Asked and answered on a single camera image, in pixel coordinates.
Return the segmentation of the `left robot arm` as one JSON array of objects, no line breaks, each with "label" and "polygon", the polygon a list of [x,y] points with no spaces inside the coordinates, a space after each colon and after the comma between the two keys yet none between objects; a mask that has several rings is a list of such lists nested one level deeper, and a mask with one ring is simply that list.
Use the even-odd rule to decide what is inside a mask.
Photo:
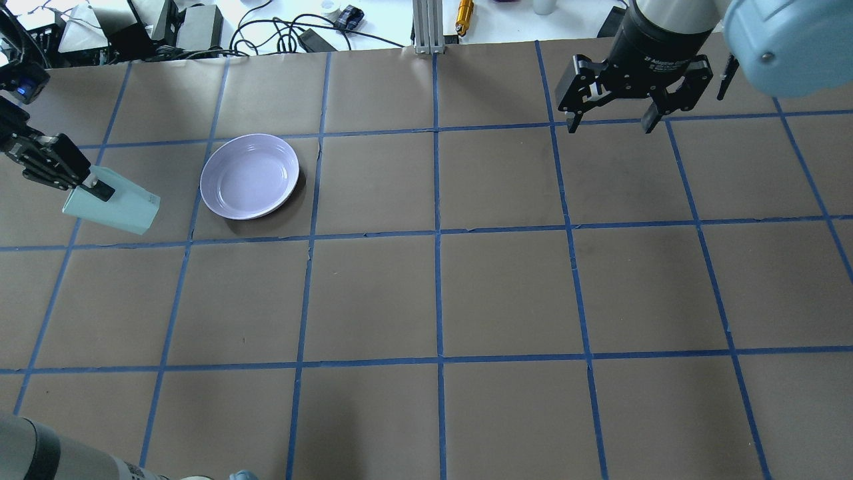
[{"label": "left robot arm", "polygon": [[[67,135],[48,136],[2,100],[2,152],[25,179],[66,191],[64,213],[137,234],[161,201],[113,170],[92,164]],[[165,474],[67,437],[30,417],[2,414],[3,479],[164,479]]]}]

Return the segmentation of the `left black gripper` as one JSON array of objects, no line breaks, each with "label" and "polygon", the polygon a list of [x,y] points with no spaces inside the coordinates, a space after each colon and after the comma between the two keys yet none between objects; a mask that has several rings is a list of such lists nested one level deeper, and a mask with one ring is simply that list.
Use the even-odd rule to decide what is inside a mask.
[{"label": "left black gripper", "polygon": [[23,167],[25,179],[61,191],[80,187],[104,203],[111,199],[115,188],[98,178],[93,164],[70,137],[33,136],[28,121],[27,112],[1,97],[2,152]]}]

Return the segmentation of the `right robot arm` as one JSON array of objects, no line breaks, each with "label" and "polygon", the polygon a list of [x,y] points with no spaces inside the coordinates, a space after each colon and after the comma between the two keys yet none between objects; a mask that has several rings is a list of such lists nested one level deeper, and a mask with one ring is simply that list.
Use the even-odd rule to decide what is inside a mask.
[{"label": "right robot arm", "polygon": [[717,98],[743,72],[772,97],[804,97],[851,82],[850,1],[630,1],[600,63],[574,55],[555,94],[576,133],[585,113],[618,99],[649,99],[646,133],[693,110],[712,82],[700,50],[722,28],[729,58]]}]

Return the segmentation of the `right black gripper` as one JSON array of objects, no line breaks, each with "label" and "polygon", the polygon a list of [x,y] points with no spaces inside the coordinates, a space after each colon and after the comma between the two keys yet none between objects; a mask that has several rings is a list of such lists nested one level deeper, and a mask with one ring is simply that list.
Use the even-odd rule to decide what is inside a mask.
[{"label": "right black gripper", "polygon": [[[568,133],[576,133],[585,113],[615,100],[615,94],[650,96],[652,104],[640,121],[645,134],[673,111],[693,110],[713,76],[708,57],[700,54],[711,33],[709,28],[675,31],[649,19],[640,6],[628,6],[606,61],[573,55],[558,82],[558,111],[566,115]],[[667,90],[677,82],[674,92]]]}]

